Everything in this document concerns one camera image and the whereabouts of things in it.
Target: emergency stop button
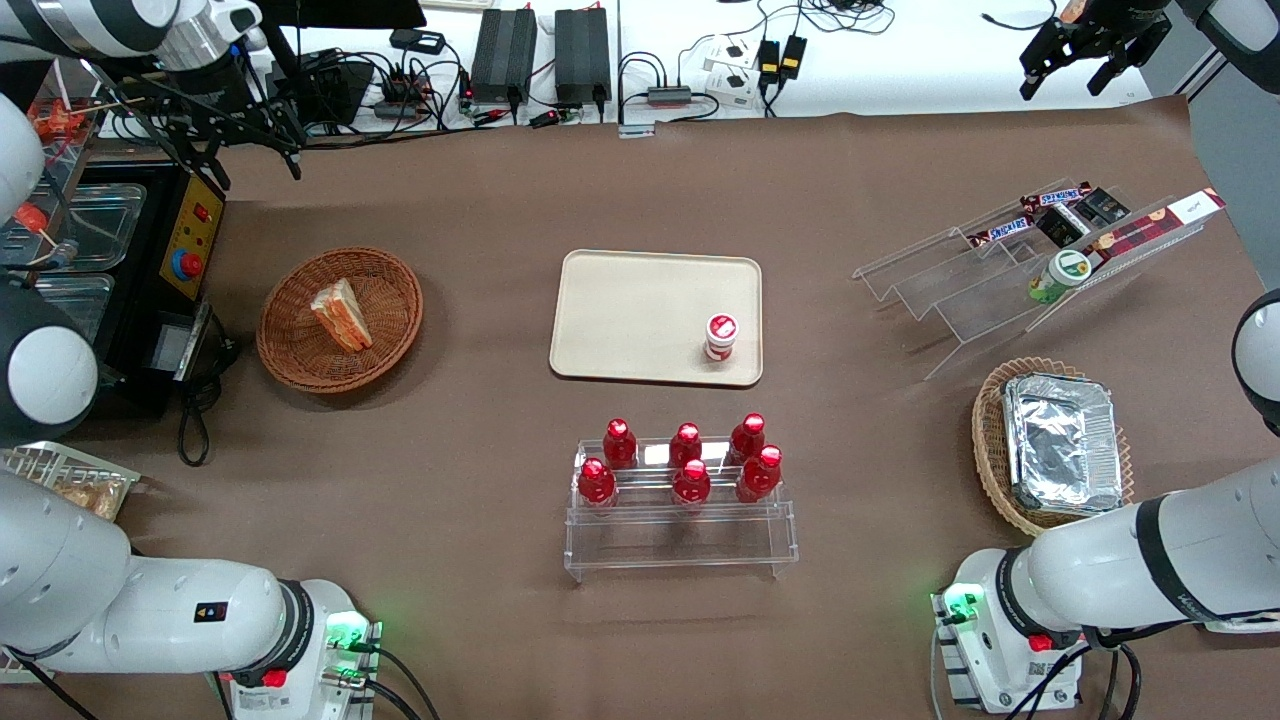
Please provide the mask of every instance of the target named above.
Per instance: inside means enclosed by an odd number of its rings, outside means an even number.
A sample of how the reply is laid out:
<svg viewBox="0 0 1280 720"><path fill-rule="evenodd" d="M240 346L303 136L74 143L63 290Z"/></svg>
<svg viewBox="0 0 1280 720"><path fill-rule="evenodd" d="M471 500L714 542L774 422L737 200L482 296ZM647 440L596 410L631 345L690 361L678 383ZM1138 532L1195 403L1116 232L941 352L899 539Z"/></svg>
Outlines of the emergency stop button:
<svg viewBox="0 0 1280 720"><path fill-rule="evenodd" d="M1030 635L1027 638L1027 644L1030 646L1032 652L1048 652L1053 650L1053 638L1048 635Z"/></svg>
<svg viewBox="0 0 1280 720"><path fill-rule="evenodd" d="M200 273L205 272L205 261L200 259L200 255L180 249L173 251L173 259L169 265L173 269L174 277L182 282L197 278Z"/></svg>
<svg viewBox="0 0 1280 720"><path fill-rule="evenodd" d="M289 679L289 674L288 674L287 670L280 670L279 667L275 667L273 670L268 670L266 673L262 673L262 687L268 687L268 688L283 688L284 687L284 682L288 680L288 679Z"/></svg>

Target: control panel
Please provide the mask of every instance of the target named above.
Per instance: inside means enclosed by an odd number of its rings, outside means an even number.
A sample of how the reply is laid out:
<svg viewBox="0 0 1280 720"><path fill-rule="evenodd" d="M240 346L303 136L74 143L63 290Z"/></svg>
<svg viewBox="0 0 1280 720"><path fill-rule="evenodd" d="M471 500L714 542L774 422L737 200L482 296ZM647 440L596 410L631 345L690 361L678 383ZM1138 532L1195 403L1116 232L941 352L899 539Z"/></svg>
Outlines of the control panel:
<svg viewBox="0 0 1280 720"><path fill-rule="evenodd" d="M160 265L160 277L192 300L200 293L221 220L221 199L198 178L189 178L165 260Z"/></svg>

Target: white table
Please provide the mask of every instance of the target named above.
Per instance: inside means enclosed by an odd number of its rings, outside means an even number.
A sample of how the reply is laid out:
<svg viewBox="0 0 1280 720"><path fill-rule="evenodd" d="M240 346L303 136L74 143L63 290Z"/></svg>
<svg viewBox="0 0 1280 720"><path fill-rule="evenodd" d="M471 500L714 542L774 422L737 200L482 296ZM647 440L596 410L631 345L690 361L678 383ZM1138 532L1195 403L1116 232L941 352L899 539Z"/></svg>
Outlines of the white table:
<svg viewBox="0 0 1280 720"><path fill-rule="evenodd" d="M581 8L586 0L538 0L534 9L543 24L552 27L557 9ZM659 55L675 82L676 55L703 35L746 29L760 19L755 3L722 4L712 0L604 0L609 13L609 44L614 63L618 58L617 26L621 4L622 51L645 50ZM763 0L765 10L791 5L787 0ZM1151 91L1137 70L1129 70L1114 79L1107 90L1093 97L1085 83L1101 60L1080 61L1043 81L1030 102L1018 94L1023 82L1018 56L1034 32L1015 32L983 20L988 13L1009 24L1032 24L1042 20L1048 4L1044 0L887 0L896 12L896 19L879 36L850 32L820 33L808 22L800 23L799 35L808 38L808 50L800 77L787 83L781 99L774 104L778 115L813 117L831 113L856 113L863 115L893 115L922 113L987 113L1007 110L1047 110L1078 108L1114 108L1148 100ZM499 0L498 8L518 9L524 0ZM470 69L475 38L480 28L480 13L425 10L428 28L443 32L457 50L462 64ZM819 23L827 23L817 17ZM780 13L769 22L771 40L786 42L795 27L796 14ZM887 15L867 27L882 27ZM294 32L285 28L289 42ZM335 31L303 29L302 50L342 47L347 51L376 51L399 61L402 53L393 50L387 31ZM751 42L760 40L760 29L741 36ZM554 56L554 37L539 32L535 68ZM707 73L703 68L704 42L695 53L686 54L684 82L695 92L703 90ZM425 61L452 58L448 51L439 56L419 56ZM253 64L260 73L270 67L270 54L257 53ZM433 70L438 87L447 88L456 68L442 65ZM648 65L632 63L626 73L625 94L643 92L653 82ZM554 101L554 68L534 79L531 95ZM380 91L370 88L365 105L380 99ZM458 115L457 104L451 102L445 119L451 127L462 127L466 119ZM681 110L654 110L641 100L627 106L627 123L645 123L672 119L699 111L698 108ZM532 104L534 113L547 109ZM760 117L763 108L730 109L717 118ZM521 122L527 120L529 106L521 109ZM598 122L594 108L584 109L582 122ZM617 105L611 102L605 122L617 122ZM381 120L372 110L362 109L355 126L366 132L389 131L392 120Z"/></svg>

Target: wicker basket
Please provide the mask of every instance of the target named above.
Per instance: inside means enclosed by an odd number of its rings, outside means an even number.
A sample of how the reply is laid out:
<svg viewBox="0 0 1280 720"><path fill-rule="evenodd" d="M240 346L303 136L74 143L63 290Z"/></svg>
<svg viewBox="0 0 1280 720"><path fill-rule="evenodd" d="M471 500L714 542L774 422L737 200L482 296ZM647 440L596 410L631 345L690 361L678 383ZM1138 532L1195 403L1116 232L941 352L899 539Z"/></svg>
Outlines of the wicker basket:
<svg viewBox="0 0 1280 720"><path fill-rule="evenodd" d="M1036 537L1050 528L1065 525L1080 518L1044 510L1027 510L1014 500L1009 482L1009 443L1005 432L1005 383L1029 373L1051 373L1070 378L1084 374L1070 365L1047 357L1019 357L1010 360L987 375L973 404L973 454L978 461L982 489L987 491L996 510L1019 530ZM1129 442L1124 430L1116 427L1116 451L1120 455L1120 475L1125 505L1133 502L1133 465L1129 462Z"/></svg>
<svg viewBox="0 0 1280 720"><path fill-rule="evenodd" d="M320 288L342 278L360 302L374 346L347 352L311 313ZM312 258L275 286L257 327L262 364L282 383L303 392L337 393L389 370L422 324L422 286L413 270L372 247L342 247Z"/></svg>

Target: power supply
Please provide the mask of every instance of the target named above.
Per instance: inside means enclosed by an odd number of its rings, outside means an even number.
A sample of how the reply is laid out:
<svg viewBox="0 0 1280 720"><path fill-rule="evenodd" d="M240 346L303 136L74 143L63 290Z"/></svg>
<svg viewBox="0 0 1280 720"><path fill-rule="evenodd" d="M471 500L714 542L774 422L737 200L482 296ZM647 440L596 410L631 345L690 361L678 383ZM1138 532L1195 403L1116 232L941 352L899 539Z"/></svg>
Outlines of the power supply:
<svg viewBox="0 0 1280 720"><path fill-rule="evenodd" d="M474 101L518 105L527 100L536 49L532 10L485 10L471 64Z"/></svg>

